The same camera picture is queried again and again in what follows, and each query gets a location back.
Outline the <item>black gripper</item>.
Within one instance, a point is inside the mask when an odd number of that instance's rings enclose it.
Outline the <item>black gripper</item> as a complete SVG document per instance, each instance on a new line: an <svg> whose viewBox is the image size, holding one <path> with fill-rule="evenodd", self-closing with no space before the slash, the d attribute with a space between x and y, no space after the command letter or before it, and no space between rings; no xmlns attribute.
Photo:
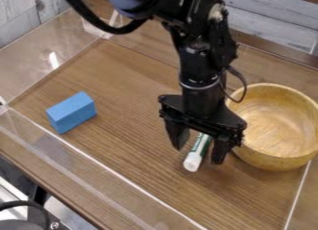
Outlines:
<svg viewBox="0 0 318 230"><path fill-rule="evenodd" d="M160 95L159 116L164 119L168 138L180 151L188 141L190 131L209 134L214 141L211 161L222 164L230 146L242 146L246 121L225 104L225 83L204 89L183 88L182 95Z"/></svg>

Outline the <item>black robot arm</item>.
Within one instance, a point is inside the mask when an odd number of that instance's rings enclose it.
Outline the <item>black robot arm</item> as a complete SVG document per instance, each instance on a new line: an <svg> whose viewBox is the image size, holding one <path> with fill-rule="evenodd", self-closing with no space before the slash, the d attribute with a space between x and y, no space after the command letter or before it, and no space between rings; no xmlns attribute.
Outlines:
<svg viewBox="0 0 318 230"><path fill-rule="evenodd" d="M179 56L180 95L162 95L159 116L168 138L182 149L191 130L211 136L211 162L223 162L242 145L246 121L226 107L227 76L243 75L233 67L238 43L229 29L223 0L108 0L119 14L131 19L122 27L106 23L82 0L66 0L80 16L103 32L128 34L148 20L159 20L170 33Z"/></svg>

